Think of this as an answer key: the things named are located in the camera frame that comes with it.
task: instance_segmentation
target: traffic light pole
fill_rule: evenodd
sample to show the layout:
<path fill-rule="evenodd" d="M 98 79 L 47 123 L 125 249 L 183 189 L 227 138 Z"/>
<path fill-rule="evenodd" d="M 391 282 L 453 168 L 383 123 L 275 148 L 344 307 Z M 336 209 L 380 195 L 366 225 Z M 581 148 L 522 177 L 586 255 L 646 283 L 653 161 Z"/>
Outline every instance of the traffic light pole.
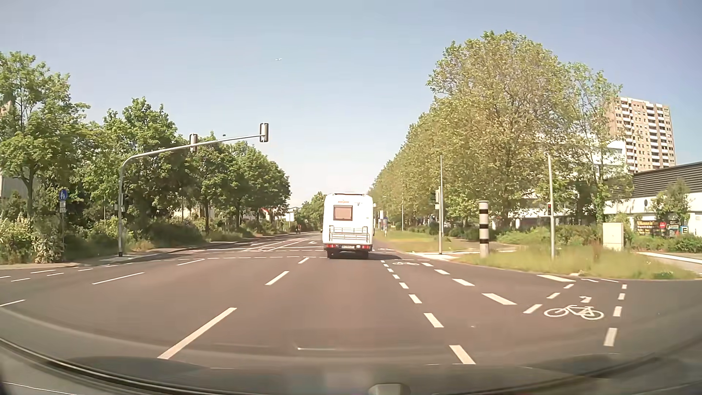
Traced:
<path fill-rule="evenodd" d="M 267 141 L 268 140 L 267 124 L 265 124 L 265 125 L 266 125 L 265 140 Z M 201 145 L 219 144 L 219 143 L 224 143 L 226 141 L 244 140 L 246 138 L 254 138 L 254 137 L 260 138 L 261 142 L 263 142 L 264 133 L 260 132 L 259 134 L 254 134 L 252 136 L 223 138 L 222 140 L 212 140 L 212 141 L 204 141 L 202 143 L 179 145 L 178 147 L 164 148 L 162 150 L 149 151 L 147 153 L 136 154 L 136 155 L 132 155 L 132 156 L 128 157 L 119 168 L 119 182 L 117 184 L 117 256 L 121 257 L 124 255 L 123 242 L 122 242 L 122 205 L 124 204 L 124 201 L 123 201 L 124 194 L 122 191 L 123 191 L 123 187 L 124 187 L 124 168 L 126 167 L 127 163 L 129 163 L 130 160 L 136 159 L 139 157 L 147 157 L 147 156 L 151 156 L 151 155 L 168 153 L 168 152 L 176 151 L 176 150 L 184 150 L 186 148 L 199 147 Z"/>
<path fill-rule="evenodd" d="M 553 217 L 553 212 L 554 212 L 554 207 L 553 207 L 553 172 L 551 171 L 551 154 L 548 155 L 548 190 L 549 190 L 549 201 L 550 201 L 550 206 L 551 210 L 549 214 L 549 217 L 551 218 L 551 260 L 553 260 L 556 256 L 556 226 L 555 226 L 555 218 Z"/>

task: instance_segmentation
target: building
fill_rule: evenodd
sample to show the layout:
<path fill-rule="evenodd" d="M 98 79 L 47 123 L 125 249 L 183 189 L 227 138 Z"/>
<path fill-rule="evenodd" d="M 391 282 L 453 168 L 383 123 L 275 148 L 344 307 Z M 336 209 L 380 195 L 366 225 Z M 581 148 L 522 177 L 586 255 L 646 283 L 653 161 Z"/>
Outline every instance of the building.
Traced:
<path fill-rule="evenodd" d="M 690 219 L 687 222 L 688 232 L 702 235 L 702 162 L 681 164 L 675 167 L 664 167 L 651 171 L 641 171 L 632 176 L 634 191 L 631 198 L 622 203 L 609 203 L 605 214 L 625 212 L 630 215 L 630 224 L 634 226 L 634 216 L 641 220 L 654 221 L 656 215 L 651 209 L 651 200 L 668 185 L 683 179 L 690 188 L 687 200 L 690 206 Z"/>
<path fill-rule="evenodd" d="M 620 97 L 609 112 L 613 134 L 623 130 L 630 173 L 675 166 L 675 144 L 670 108 Z"/>

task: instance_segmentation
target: sign post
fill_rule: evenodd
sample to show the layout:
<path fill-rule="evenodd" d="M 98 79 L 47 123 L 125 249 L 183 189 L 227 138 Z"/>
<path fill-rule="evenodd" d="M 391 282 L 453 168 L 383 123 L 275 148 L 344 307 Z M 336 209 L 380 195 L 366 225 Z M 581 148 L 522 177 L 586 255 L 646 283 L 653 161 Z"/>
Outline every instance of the sign post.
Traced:
<path fill-rule="evenodd" d="M 66 199 L 68 199 L 68 189 L 63 188 L 58 192 L 58 212 L 61 213 L 61 255 L 65 250 L 65 234 L 63 231 L 63 213 L 66 212 Z"/>

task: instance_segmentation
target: road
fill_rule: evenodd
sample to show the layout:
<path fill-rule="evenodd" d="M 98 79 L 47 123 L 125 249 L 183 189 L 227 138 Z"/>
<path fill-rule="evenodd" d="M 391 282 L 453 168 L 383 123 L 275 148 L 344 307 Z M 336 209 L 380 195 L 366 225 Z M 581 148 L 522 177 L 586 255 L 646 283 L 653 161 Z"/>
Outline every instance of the road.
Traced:
<path fill-rule="evenodd" d="M 643 355 L 702 328 L 697 280 L 538 276 L 382 245 L 368 260 L 327 259 L 318 233 L 158 258 L 2 270 L 0 337 L 55 358 L 144 356 L 214 368 L 519 365 Z M 591 306 L 596 319 L 577 315 L 578 306 Z"/>

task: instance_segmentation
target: motorhome rear window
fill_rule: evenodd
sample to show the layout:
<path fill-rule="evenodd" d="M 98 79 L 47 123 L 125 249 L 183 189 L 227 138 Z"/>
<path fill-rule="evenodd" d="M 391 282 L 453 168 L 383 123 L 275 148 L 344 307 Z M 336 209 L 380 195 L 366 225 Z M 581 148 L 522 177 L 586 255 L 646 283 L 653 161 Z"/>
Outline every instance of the motorhome rear window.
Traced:
<path fill-rule="evenodd" d="M 352 221 L 353 206 L 334 206 L 334 221 Z"/>

